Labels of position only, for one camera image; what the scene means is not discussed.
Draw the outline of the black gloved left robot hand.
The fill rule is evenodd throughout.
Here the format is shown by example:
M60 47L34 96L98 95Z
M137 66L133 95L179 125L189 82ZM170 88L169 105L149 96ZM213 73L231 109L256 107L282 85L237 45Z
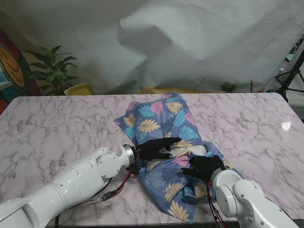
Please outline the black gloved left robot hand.
M173 157L170 153L171 147L180 141L181 138L179 137L149 140L143 144L135 146L134 152L138 153L139 158L144 160L167 160Z

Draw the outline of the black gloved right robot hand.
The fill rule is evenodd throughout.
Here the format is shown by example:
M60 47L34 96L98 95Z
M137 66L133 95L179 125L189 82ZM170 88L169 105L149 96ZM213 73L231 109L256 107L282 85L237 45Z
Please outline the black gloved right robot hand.
M209 181L212 174L220 169L226 170L223 161L218 155L213 157L196 156L189 160L191 169L180 168L179 173L198 178L203 181Z

